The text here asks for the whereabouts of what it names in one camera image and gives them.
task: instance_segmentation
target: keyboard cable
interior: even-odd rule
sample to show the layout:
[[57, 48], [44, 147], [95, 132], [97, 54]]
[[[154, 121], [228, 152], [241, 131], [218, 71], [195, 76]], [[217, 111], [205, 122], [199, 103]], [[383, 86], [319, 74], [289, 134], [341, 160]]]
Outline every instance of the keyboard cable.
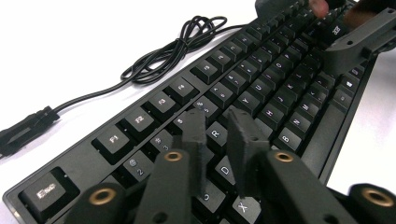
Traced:
[[201, 49], [216, 35], [232, 29], [242, 28], [235, 25], [220, 29], [227, 22], [222, 16], [211, 19], [195, 16], [186, 21], [181, 29], [179, 38], [161, 49], [156, 49], [138, 59], [120, 76], [121, 82], [102, 91], [93, 92], [70, 100], [52, 109], [44, 109], [29, 115], [14, 126], [0, 132], [0, 160], [18, 152], [23, 146], [36, 139], [46, 131], [52, 123], [59, 119], [59, 112], [79, 102], [113, 92], [129, 82], [136, 84], [151, 84], [158, 81], [171, 71], [186, 54]]

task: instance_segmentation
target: function key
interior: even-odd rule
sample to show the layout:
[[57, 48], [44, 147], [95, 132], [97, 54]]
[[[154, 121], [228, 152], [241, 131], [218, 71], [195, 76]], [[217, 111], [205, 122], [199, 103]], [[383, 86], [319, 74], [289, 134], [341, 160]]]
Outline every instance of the function key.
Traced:
[[92, 141], [94, 147], [110, 164], [115, 164], [134, 147], [129, 139], [117, 126], [113, 125]]
[[60, 169], [55, 168], [21, 192], [21, 200], [44, 223], [79, 195], [78, 188]]
[[159, 123], [141, 107], [126, 116], [121, 124], [131, 133], [132, 137], [139, 141], [144, 140], [159, 126]]
[[221, 72], [207, 60], [202, 60], [198, 65], [191, 69], [191, 72], [209, 85], [221, 75]]
[[159, 91], [145, 103], [146, 109], [155, 118], [166, 121], [179, 109], [179, 105], [167, 96], [163, 91]]
[[198, 90], [184, 80], [183, 77], [179, 77], [172, 82], [165, 89], [165, 92], [175, 99], [180, 105], [185, 105], [190, 99], [198, 94]]

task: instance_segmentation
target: keycap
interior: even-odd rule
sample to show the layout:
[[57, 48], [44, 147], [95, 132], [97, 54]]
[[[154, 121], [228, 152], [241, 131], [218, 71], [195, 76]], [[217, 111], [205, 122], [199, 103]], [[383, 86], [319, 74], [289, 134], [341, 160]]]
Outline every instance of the keycap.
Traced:
[[247, 60], [242, 61], [235, 69], [247, 82], [252, 82], [259, 75], [258, 69]]
[[247, 61], [252, 63], [260, 72], [262, 72], [270, 64], [270, 58], [271, 56], [263, 49], [256, 49]]
[[180, 105], [185, 105], [192, 97], [199, 92], [183, 77], [179, 77], [166, 87], [165, 92], [172, 96], [175, 101]]
[[339, 20], [336, 20], [329, 27], [326, 27], [324, 32], [320, 34], [321, 42], [326, 46], [330, 46], [336, 39], [345, 35], [348, 32], [348, 27]]
[[117, 126], [113, 125], [92, 141], [94, 147], [106, 158], [110, 164], [115, 164], [129, 150], [135, 141], [128, 138]]
[[287, 87], [281, 87], [270, 101], [271, 104], [279, 108], [285, 115], [288, 115], [295, 103], [295, 97]]
[[227, 129], [218, 122], [213, 122], [206, 130], [207, 145], [218, 155], [222, 155], [226, 149]]
[[260, 79], [256, 79], [248, 88], [247, 91], [252, 94], [261, 104], [265, 103], [270, 97], [272, 92], [271, 88], [262, 82]]
[[202, 60], [191, 69], [191, 72], [201, 79], [205, 84], [212, 83], [221, 75], [221, 72], [207, 60]]
[[289, 128], [284, 128], [282, 132], [280, 132], [279, 136], [274, 140], [274, 144], [277, 147], [293, 152], [296, 152], [299, 149], [302, 142], [302, 139]]
[[21, 192], [21, 199], [41, 222], [58, 213], [79, 194], [78, 188], [60, 169], [55, 168]]
[[267, 35], [269, 35], [269, 27], [261, 26], [258, 23], [252, 23], [250, 27], [247, 28], [247, 32], [253, 35], [259, 40], [263, 40]]
[[204, 195], [196, 199], [198, 202], [194, 205], [206, 219], [210, 220], [224, 202], [225, 194], [210, 180], [206, 180]]
[[155, 128], [160, 126], [158, 121], [154, 120], [154, 118], [141, 107], [138, 107], [131, 114], [126, 116], [125, 119], [121, 121], [121, 124], [131, 133], [133, 138], [139, 141], [145, 139]]
[[285, 114], [272, 104], [267, 104], [257, 118], [276, 131], [282, 124]]
[[334, 104], [335, 106], [338, 106], [338, 108], [346, 113], [352, 104], [352, 97], [346, 93], [346, 90], [343, 90], [342, 88], [338, 89], [334, 97], [331, 100], [331, 103]]
[[233, 170], [228, 160], [228, 156], [224, 156], [216, 165], [213, 173], [214, 179], [219, 182], [225, 189], [230, 192], [235, 191], [235, 179], [233, 177]]
[[249, 37], [247, 34], [239, 34], [233, 42], [239, 46], [245, 53], [255, 47], [255, 42], [258, 43], [254, 37]]
[[145, 107], [160, 121], [166, 121], [179, 109], [179, 105], [163, 91], [151, 97], [145, 103]]
[[297, 134], [301, 139], [305, 139], [309, 128], [311, 127], [311, 122], [301, 116], [298, 112], [294, 112], [288, 123], [286, 124], [286, 127], [288, 127], [291, 131]]
[[250, 114], [251, 117], [254, 117], [257, 112], [259, 112], [259, 106], [261, 105], [260, 101], [252, 96], [249, 92], [244, 91], [242, 94], [235, 100], [233, 105], [236, 108], [245, 110]]
[[215, 65], [221, 73], [225, 72], [233, 64], [230, 57], [220, 50], [214, 52], [209, 58], [207, 58], [207, 61]]
[[236, 223], [254, 224], [260, 218], [261, 211], [259, 202], [254, 198], [246, 197], [245, 199], [240, 199], [237, 197], [233, 201], [230, 216]]
[[133, 183], [136, 183], [151, 174], [154, 163], [141, 150], [138, 150], [122, 165], [122, 168], [125, 174], [132, 177]]
[[212, 123], [215, 118], [221, 114], [221, 110], [213, 104], [210, 100], [208, 100], [206, 97], [202, 96], [199, 98], [193, 106], [195, 108], [201, 109], [205, 112], [206, 116], [206, 123]]
[[272, 67], [265, 69], [259, 76], [259, 80], [266, 83], [273, 91], [279, 87], [282, 79], [282, 76]]
[[262, 134], [264, 134], [264, 137], [266, 137], [268, 140], [271, 140], [273, 138], [274, 130], [272, 128], [270, 128], [267, 124], [265, 124], [258, 118], [254, 119], [254, 122], [256, 123], [256, 125], [260, 129], [260, 131], [262, 131]]
[[215, 103], [215, 105], [219, 108], [225, 109], [231, 104], [235, 98], [235, 95], [223, 84], [218, 82], [212, 88], [210, 88], [210, 91], [206, 94], [206, 97]]
[[230, 57], [232, 62], [236, 62], [242, 58], [244, 51], [242, 51], [239, 46], [237, 46], [233, 41], [227, 42], [221, 51], [224, 52], [228, 57]]
[[313, 121], [319, 112], [319, 108], [312, 103], [312, 100], [305, 97], [297, 107], [297, 111], [299, 111], [306, 119]]
[[226, 75], [221, 83], [236, 95], [241, 94], [248, 87], [248, 82], [234, 70]]
[[341, 85], [350, 93], [351, 96], [355, 95], [358, 90], [359, 81], [349, 76], [343, 76]]
[[147, 148], [155, 153], [168, 151], [172, 147], [173, 136], [165, 129], [161, 130], [148, 142]]

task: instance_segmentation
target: hand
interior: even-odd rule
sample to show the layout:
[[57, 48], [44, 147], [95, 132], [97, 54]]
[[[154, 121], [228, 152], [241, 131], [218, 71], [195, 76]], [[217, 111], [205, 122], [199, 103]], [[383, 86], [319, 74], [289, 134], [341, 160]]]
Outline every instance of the hand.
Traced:
[[[360, 0], [346, 13], [344, 23], [354, 29], [370, 20], [386, 7], [391, 7], [391, 5], [391, 0]], [[325, 17], [329, 11], [329, 5], [325, 0], [309, 0], [309, 6], [318, 18]]]

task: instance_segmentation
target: black plastic part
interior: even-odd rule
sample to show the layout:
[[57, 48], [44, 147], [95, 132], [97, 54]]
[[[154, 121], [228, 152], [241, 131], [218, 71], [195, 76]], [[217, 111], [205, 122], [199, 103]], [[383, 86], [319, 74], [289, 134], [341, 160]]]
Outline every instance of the black plastic part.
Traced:
[[206, 166], [204, 149], [206, 147], [205, 113], [200, 109], [186, 111], [183, 125], [182, 149], [191, 157], [191, 196], [204, 196]]
[[103, 183], [85, 191], [68, 214], [65, 224], [121, 223], [125, 216], [125, 189]]
[[372, 59], [378, 53], [391, 49], [388, 45], [396, 38], [396, 10], [386, 8], [378, 15], [344, 35], [334, 44], [322, 51], [325, 63], [323, 71], [326, 74], [340, 75]]
[[237, 108], [230, 108], [228, 113], [227, 136], [227, 155], [239, 196], [261, 196], [257, 174], [258, 155], [270, 150], [268, 139], [263, 136], [249, 113]]
[[31, 114], [14, 126], [0, 132], [0, 159], [13, 155], [59, 118], [49, 106]]
[[371, 184], [354, 185], [346, 198], [346, 209], [362, 224], [395, 223], [396, 196]]
[[296, 0], [256, 0], [254, 6], [259, 20], [269, 21], [295, 2]]
[[157, 156], [135, 224], [191, 223], [190, 157], [174, 149]]
[[326, 2], [327, 4], [329, 4], [329, 9], [342, 7], [346, 4], [346, 0], [326, 0]]
[[273, 150], [260, 161], [264, 223], [357, 223], [296, 155]]

